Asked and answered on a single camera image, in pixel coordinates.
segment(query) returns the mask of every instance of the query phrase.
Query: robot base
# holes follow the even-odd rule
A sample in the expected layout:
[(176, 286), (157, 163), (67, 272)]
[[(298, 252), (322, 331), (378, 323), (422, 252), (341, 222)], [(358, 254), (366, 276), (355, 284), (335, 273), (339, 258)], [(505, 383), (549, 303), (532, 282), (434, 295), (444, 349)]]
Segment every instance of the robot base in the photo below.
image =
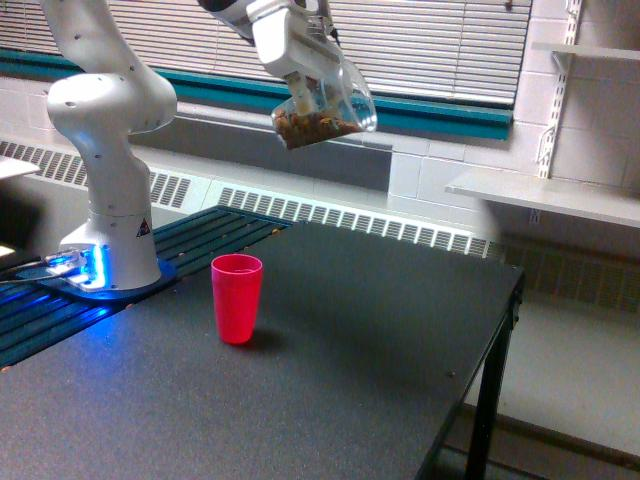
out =
[[(173, 265), (165, 260), (158, 259), (158, 267), (160, 268), (160, 279), (146, 287), (135, 288), (132, 290), (103, 290), (98, 292), (85, 292), (78, 287), (66, 282), (63, 279), (44, 280), (38, 282), (40, 285), (61, 292), (65, 295), (89, 300), (91, 302), (100, 303), (102, 305), (108, 303), (129, 304), (136, 303), (147, 298), (154, 293), (163, 290), (169, 285), (175, 283), (177, 272)], [(21, 274), (22, 278), (29, 278), (27, 272)]]

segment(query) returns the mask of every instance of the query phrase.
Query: window blinds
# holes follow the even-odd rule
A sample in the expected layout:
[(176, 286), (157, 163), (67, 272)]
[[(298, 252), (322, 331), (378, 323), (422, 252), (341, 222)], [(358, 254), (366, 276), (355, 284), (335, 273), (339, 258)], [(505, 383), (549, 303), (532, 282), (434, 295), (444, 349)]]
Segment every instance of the window blinds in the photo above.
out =
[[(374, 92), (513, 104), (532, 0), (332, 0), (348, 58)], [(196, 0), (109, 0), (157, 67), (274, 80)], [(0, 0), (0, 47), (57, 53), (38, 0)]]

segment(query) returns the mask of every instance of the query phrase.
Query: red cup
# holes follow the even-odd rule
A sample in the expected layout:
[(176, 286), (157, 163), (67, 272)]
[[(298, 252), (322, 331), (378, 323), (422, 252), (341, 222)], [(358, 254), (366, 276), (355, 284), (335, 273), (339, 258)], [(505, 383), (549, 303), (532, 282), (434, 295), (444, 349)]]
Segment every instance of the red cup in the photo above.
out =
[(220, 340), (232, 345), (253, 335), (262, 287), (262, 262), (250, 255), (223, 255), (211, 262), (211, 283)]

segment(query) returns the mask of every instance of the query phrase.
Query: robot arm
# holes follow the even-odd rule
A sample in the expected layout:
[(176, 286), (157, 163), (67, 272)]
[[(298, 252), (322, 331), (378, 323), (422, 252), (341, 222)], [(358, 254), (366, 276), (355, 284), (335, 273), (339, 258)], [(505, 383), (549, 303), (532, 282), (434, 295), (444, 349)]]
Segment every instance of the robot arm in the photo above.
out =
[[(199, 0), (214, 16), (255, 43), (271, 74), (292, 98), (272, 114), (288, 148), (371, 131), (376, 113), (358, 69), (331, 42), (327, 0)], [(307, 9), (314, 1), (315, 10)], [(61, 250), (90, 252), (90, 268), (67, 280), (82, 290), (135, 290), (161, 274), (151, 232), (149, 169), (130, 134), (156, 130), (176, 113), (171, 84), (129, 48), (107, 0), (40, 0), (62, 54), (86, 73), (56, 82), (49, 116), (78, 149), (87, 170), (89, 218), (62, 240)], [(63, 275), (72, 266), (52, 273)]]
[(288, 148), (373, 131), (377, 115), (357, 67), (338, 38), (328, 0), (198, 0), (253, 41), (265, 69), (287, 82), (292, 98), (272, 113)]
[(61, 250), (88, 251), (93, 266), (68, 281), (89, 292), (152, 284), (160, 270), (149, 169), (133, 155), (128, 136), (169, 123), (175, 91), (129, 48), (106, 0), (41, 5), (62, 54), (87, 72), (54, 83), (47, 100), (52, 123), (82, 156), (89, 185), (89, 218)]

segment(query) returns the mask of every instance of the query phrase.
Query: window sill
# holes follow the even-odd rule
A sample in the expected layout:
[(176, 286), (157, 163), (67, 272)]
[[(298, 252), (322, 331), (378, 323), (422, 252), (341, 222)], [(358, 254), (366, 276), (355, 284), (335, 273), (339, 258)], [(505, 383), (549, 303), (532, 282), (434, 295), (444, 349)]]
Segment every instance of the window sill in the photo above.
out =
[[(80, 69), (63, 57), (0, 48), (0, 73), (55, 80)], [(257, 80), (156, 69), (175, 87), (181, 99), (269, 113), (288, 98), (284, 85)], [(506, 140), (511, 110), (462, 106), (376, 96), (381, 130), (434, 132), (465, 137)]]

